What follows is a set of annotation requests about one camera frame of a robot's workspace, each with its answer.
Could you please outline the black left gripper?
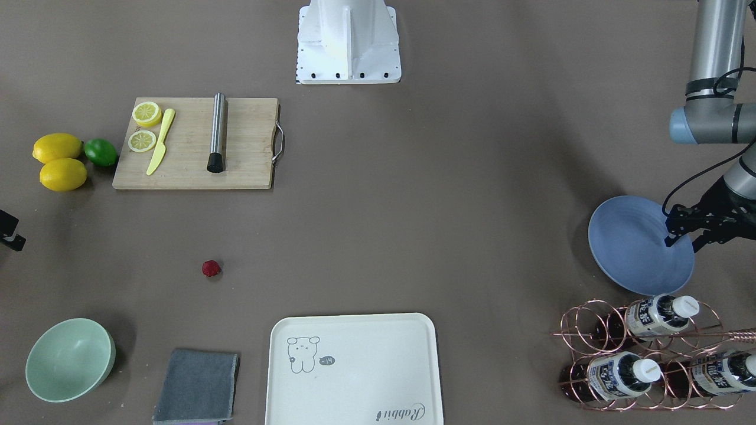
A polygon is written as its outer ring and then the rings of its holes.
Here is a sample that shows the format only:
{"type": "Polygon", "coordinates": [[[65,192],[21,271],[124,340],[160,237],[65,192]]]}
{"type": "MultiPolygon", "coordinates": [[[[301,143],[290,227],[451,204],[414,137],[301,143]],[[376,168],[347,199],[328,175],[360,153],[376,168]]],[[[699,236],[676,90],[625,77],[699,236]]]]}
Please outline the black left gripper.
{"type": "Polygon", "coordinates": [[[725,244],[735,238],[755,239],[755,201],[735,193],[723,177],[702,196],[694,207],[673,205],[666,216],[666,247],[671,248],[683,236],[702,229],[692,240],[692,250],[699,252],[708,244],[725,244]]]}

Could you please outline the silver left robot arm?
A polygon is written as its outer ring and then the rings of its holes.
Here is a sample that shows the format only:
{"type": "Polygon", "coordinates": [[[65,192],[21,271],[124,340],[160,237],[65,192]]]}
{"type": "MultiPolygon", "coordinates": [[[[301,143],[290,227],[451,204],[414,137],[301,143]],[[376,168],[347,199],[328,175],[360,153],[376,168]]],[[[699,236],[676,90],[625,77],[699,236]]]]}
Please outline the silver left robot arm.
{"type": "Polygon", "coordinates": [[[744,22],[753,1],[700,1],[692,49],[686,102],[670,115],[676,143],[743,143],[728,159],[730,168],[691,207],[662,207],[672,247],[694,231],[695,252],[707,244],[735,238],[754,239],[755,151],[754,104],[735,102],[745,65],[744,22]]]}

